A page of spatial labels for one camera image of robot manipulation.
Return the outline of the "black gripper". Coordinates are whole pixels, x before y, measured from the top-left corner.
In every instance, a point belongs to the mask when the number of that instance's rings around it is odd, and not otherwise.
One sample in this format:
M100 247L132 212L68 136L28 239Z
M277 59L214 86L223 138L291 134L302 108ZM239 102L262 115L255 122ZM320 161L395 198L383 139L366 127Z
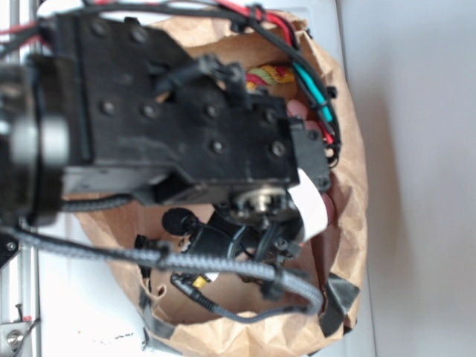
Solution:
M188 238L182 250L189 255L257 262L283 262L296 258L303 240L303 220L297 211L284 220L240 222L223 205L173 205L162 209L163 229Z

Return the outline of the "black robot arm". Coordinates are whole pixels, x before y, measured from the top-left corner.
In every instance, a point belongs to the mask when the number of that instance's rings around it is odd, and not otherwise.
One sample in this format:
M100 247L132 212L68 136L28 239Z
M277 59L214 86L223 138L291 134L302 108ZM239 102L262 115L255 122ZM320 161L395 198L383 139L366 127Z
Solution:
M237 62L197 58L166 32L79 13L21 33L52 50L1 65L1 225L61 211L212 204L259 256L328 224L319 132Z

